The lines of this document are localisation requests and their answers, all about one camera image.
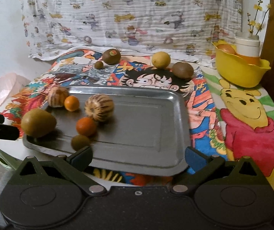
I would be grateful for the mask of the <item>large green-brown kiwi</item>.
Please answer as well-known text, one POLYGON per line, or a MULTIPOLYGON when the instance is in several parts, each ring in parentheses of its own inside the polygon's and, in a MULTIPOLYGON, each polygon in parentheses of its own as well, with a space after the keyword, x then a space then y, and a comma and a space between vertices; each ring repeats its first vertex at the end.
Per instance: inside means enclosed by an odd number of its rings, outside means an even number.
POLYGON ((27 136, 40 138, 54 131, 57 124, 56 118, 49 112, 35 108, 23 116, 21 128, 27 136))

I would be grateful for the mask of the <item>small orange tangerine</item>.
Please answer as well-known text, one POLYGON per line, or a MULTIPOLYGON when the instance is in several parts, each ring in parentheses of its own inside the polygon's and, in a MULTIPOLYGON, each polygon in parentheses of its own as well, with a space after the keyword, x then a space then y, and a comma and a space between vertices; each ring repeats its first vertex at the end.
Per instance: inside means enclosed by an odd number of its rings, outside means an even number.
POLYGON ((67 111, 74 112, 79 109, 79 99, 75 96, 68 96, 64 100, 64 107, 67 111))

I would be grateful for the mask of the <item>striped round fruit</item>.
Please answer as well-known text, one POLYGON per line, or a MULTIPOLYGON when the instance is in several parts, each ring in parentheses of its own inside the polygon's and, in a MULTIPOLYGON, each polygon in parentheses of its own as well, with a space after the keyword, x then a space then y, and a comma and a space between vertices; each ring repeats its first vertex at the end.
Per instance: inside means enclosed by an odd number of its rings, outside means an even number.
POLYGON ((52 108, 61 108, 68 96, 69 92, 65 87, 55 86, 48 94, 48 105, 52 108))
POLYGON ((114 101, 106 94, 94 94, 85 102, 85 113, 94 121, 104 122, 114 113, 114 101))

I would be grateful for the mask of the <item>silver metal tray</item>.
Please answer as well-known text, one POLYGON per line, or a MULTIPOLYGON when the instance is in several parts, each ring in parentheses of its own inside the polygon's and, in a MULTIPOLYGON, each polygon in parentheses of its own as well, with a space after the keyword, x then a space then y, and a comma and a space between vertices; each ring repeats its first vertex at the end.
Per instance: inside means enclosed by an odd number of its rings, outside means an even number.
POLYGON ((176 96, 117 86, 69 86, 68 92, 81 107, 94 94, 114 101, 113 116, 98 125, 91 142, 92 167, 151 176, 174 176, 187 168, 191 141, 176 96))

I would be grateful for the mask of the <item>small brown kiwi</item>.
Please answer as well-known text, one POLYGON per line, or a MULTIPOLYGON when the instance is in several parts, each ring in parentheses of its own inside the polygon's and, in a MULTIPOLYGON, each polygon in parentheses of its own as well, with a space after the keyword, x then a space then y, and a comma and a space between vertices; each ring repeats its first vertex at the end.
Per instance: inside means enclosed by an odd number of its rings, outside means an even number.
POLYGON ((95 69, 103 69, 104 68, 104 63, 102 61, 97 61, 95 64, 94 64, 94 68, 95 69))

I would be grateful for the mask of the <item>large kiwi with sticker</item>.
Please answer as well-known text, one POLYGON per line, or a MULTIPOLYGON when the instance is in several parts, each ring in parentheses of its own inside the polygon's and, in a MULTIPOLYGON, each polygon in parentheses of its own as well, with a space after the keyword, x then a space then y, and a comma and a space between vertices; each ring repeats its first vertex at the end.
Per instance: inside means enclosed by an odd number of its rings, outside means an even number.
POLYGON ((120 62, 121 54, 117 49, 108 49, 102 55, 102 60, 108 65, 115 65, 120 62))

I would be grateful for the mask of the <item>yellow lemon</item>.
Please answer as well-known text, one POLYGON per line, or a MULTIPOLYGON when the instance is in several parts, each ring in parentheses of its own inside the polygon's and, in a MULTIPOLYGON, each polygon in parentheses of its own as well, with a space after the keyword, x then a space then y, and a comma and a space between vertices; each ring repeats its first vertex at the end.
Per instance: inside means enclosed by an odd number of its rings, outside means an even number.
POLYGON ((170 55, 164 51, 159 51, 152 56, 152 65, 158 69, 165 69, 171 63, 170 55))

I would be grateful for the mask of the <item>small kiwi on tray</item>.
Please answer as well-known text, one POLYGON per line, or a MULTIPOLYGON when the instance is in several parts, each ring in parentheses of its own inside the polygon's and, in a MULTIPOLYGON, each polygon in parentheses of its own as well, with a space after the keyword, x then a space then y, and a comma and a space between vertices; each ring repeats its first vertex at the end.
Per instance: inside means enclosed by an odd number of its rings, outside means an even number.
POLYGON ((87 136, 84 135, 76 135, 71 139, 71 147, 74 151, 79 151, 84 147, 90 147, 91 141, 87 136))

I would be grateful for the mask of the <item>white plastic basin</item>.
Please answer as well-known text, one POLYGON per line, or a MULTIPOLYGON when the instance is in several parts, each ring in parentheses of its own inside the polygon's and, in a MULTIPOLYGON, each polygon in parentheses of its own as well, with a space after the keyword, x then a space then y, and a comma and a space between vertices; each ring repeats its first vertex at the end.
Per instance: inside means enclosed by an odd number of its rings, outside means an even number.
POLYGON ((8 73, 0 77, 0 106, 30 82, 26 77, 16 73, 8 73))

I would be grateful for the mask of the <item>Luffy anime drawing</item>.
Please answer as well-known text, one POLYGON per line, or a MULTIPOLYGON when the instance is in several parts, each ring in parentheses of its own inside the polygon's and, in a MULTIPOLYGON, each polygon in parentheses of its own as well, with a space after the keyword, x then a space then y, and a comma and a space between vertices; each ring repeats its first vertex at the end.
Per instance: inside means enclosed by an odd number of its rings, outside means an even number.
POLYGON ((186 112, 192 146, 197 150, 226 157, 219 117, 202 71, 195 67, 191 78, 181 79, 170 68, 158 69, 137 61, 122 60, 107 79, 109 86, 161 91, 174 95, 186 112))

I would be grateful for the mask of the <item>red warrior anime drawing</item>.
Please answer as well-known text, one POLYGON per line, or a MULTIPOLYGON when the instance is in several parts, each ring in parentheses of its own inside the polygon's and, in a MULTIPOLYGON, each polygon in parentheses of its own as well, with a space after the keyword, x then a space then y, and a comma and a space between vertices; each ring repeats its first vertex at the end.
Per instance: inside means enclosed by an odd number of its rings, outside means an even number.
POLYGON ((116 68, 114 65, 105 65, 103 69, 96 69, 94 62, 53 65, 51 70, 42 74, 17 94, 8 98, 0 110, 7 124, 19 129, 19 137, 23 137, 21 120, 23 115, 40 108, 47 101, 48 94, 53 87, 68 87, 71 85, 105 85, 109 76, 116 68))

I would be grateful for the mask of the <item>orange fruit in bowl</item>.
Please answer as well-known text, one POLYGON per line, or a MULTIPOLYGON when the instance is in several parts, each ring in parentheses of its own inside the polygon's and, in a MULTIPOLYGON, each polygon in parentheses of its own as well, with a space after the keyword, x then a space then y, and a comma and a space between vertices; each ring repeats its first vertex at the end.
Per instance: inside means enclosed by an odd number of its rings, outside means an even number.
POLYGON ((235 55, 236 51, 230 44, 218 44, 217 48, 222 50, 225 53, 235 55))

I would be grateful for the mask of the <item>white foam cup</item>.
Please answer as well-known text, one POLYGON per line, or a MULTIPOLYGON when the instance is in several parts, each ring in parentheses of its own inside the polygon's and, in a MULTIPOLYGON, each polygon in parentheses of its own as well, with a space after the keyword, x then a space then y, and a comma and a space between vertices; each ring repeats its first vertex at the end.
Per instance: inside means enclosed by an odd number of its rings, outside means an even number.
POLYGON ((237 32, 235 34, 236 53, 246 57, 260 56, 260 40, 258 35, 237 32))

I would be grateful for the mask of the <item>white cartoon print blanket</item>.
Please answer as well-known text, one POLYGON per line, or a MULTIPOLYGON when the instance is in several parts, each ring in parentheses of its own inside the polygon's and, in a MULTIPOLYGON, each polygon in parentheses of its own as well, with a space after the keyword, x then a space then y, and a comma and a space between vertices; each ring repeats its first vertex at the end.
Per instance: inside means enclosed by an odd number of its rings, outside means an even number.
POLYGON ((19 0, 30 57, 71 49, 171 58, 214 66, 214 43, 233 43, 241 0, 19 0))

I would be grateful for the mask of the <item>yellow flower sprig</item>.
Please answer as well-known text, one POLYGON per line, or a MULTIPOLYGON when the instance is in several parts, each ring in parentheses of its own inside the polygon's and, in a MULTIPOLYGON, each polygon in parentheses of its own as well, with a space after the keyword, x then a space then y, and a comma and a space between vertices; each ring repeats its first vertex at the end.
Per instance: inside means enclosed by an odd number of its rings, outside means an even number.
POLYGON ((248 32, 251 36, 257 36, 263 29, 264 21, 271 9, 271 3, 268 3, 266 7, 264 7, 263 0, 258 0, 257 3, 254 4, 253 9, 255 10, 253 16, 249 12, 246 14, 249 27, 248 32))

